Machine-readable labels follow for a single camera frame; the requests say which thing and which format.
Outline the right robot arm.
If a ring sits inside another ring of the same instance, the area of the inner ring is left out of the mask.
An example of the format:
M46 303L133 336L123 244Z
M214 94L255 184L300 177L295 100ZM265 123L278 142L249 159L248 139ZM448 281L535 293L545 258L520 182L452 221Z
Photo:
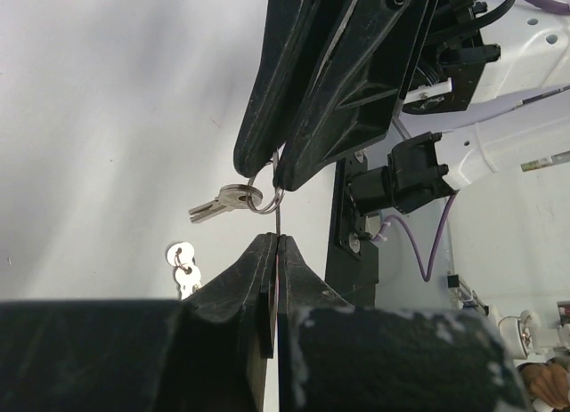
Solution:
M396 145L353 176L359 214L408 214L569 144L569 4L553 0L268 0L261 60L233 152L298 190L325 166L382 141L403 113L460 112L512 93L560 92L448 133Z

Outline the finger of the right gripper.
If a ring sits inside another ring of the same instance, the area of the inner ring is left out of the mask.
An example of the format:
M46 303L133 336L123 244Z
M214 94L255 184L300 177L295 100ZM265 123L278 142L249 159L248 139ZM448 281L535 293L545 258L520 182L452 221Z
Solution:
M317 60L348 2L268 0L261 60L233 151L240 175L257 175L291 139Z
M383 138L438 0L347 0L273 177L295 191L325 166Z

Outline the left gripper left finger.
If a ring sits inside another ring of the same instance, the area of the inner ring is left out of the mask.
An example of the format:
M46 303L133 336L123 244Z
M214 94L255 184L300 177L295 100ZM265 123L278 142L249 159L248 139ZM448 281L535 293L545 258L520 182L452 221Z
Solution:
M182 301L6 302L4 411L259 411L277 238Z

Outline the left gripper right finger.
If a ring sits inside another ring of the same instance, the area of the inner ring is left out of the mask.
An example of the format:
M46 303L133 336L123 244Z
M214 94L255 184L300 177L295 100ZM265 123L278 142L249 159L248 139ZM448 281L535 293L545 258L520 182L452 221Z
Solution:
M528 411L498 331L473 311L355 307L277 248L283 411Z

